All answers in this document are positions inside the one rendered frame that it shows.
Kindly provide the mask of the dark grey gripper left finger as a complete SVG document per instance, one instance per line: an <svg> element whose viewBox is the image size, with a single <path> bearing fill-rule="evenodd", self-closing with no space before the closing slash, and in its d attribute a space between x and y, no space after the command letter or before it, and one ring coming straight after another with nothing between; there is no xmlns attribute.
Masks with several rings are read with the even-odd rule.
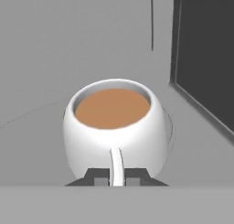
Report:
<svg viewBox="0 0 234 224"><path fill-rule="evenodd" d="M68 187L108 187L109 179L109 168L89 168L84 177L69 183Z"/></svg>

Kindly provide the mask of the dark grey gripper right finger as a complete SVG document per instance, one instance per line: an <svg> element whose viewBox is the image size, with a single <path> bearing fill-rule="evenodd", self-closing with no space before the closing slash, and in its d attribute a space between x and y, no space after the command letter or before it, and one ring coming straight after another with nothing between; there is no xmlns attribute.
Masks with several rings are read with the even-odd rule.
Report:
<svg viewBox="0 0 234 224"><path fill-rule="evenodd" d="M166 187L166 184L149 176L145 168L125 168L124 169L124 185L126 187Z"/></svg>

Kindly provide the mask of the white cup of tea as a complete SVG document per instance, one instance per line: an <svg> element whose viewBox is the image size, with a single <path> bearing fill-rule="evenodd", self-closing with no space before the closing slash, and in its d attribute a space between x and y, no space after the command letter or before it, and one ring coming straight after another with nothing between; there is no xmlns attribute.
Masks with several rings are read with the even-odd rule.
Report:
<svg viewBox="0 0 234 224"><path fill-rule="evenodd" d="M63 135L76 180L89 168L109 168L110 186L122 187L125 168L145 168L155 178L165 164L164 111L132 80L101 80L78 91L64 112Z"/></svg>

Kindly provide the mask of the dark grey appliance door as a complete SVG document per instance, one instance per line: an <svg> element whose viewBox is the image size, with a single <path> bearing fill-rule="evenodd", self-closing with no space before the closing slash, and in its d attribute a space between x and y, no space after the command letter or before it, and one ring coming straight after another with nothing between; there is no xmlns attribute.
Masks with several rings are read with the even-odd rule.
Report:
<svg viewBox="0 0 234 224"><path fill-rule="evenodd" d="M234 0L174 0L170 84L234 144Z"/></svg>

